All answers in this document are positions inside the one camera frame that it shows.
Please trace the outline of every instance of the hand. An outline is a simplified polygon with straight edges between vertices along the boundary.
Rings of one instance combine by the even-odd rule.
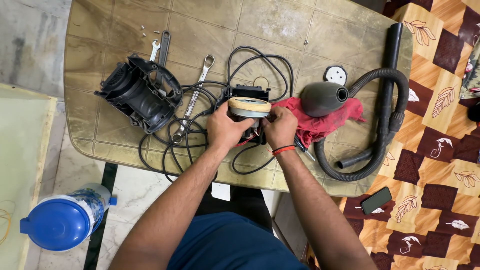
[[[227,152],[239,142],[243,132],[253,125],[253,119],[234,122],[227,116],[228,102],[224,102],[207,120],[210,146]]]
[[[270,123],[266,118],[262,118],[262,127],[272,150],[293,145],[298,127],[295,115],[285,107],[272,108],[270,115],[276,116],[276,119]]]

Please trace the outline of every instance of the black wrist band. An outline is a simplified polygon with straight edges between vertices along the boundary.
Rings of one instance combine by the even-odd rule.
[[[283,149],[283,148],[285,148],[285,147],[290,147],[290,146],[295,146],[295,145],[287,145],[287,146],[283,146],[283,147],[280,147],[280,148],[277,148],[277,149],[273,150],[272,152],[275,152],[275,151],[278,151],[278,150],[280,150],[280,149]]]

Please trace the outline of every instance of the black phone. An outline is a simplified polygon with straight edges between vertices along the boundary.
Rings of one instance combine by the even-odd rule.
[[[390,190],[388,187],[384,187],[381,190],[375,192],[372,196],[363,200],[360,205],[363,213],[368,215],[373,211],[377,210],[380,206],[386,204],[389,200],[392,199],[392,195],[390,194]]]

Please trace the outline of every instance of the patterned bedsheet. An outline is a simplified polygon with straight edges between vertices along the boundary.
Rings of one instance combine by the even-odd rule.
[[[480,36],[480,0],[391,0],[384,14],[414,35],[405,121],[365,195],[340,209],[380,270],[480,270],[478,98],[460,88]],[[360,202],[388,186],[365,216]]]

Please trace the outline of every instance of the red wire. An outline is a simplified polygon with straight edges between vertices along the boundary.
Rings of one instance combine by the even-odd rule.
[[[248,139],[248,140],[244,141],[243,143],[239,143],[239,144],[237,144],[237,145],[236,145],[236,146],[234,146],[234,147],[237,147],[237,146],[242,146],[242,145],[244,145],[244,144],[248,143],[248,141],[250,141],[251,139],[255,138],[255,136],[256,136],[256,135],[254,134],[254,135],[253,135],[253,136],[252,136],[250,139]]]

